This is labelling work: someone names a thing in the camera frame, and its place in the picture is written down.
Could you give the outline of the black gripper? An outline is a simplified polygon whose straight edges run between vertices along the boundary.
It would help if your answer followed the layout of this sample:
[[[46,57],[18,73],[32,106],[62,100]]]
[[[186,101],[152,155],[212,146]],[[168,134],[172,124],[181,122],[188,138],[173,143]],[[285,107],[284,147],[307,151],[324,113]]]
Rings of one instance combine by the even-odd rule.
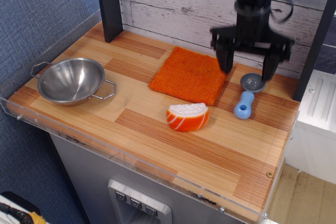
[[[266,54],[262,67],[262,80],[273,78],[280,61],[290,59],[294,39],[278,34],[269,27],[270,7],[251,9],[235,6],[237,22],[233,26],[213,27],[211,46],[221,70],[228,74],[233,67],[235,51],[265,55],[275,46],[280,52]]]

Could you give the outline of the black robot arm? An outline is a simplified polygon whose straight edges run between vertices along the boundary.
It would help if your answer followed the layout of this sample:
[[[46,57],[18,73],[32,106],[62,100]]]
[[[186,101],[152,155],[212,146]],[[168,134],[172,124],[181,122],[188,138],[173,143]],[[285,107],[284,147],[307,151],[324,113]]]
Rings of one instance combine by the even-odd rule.
[[[262,80],[271,80],[280,62],[289,60],[295,40],[269,27],[272,0],[236,0],[235,26],[212,28],[211,47],[224,73],[233,67],[234,52],[264,57]]]

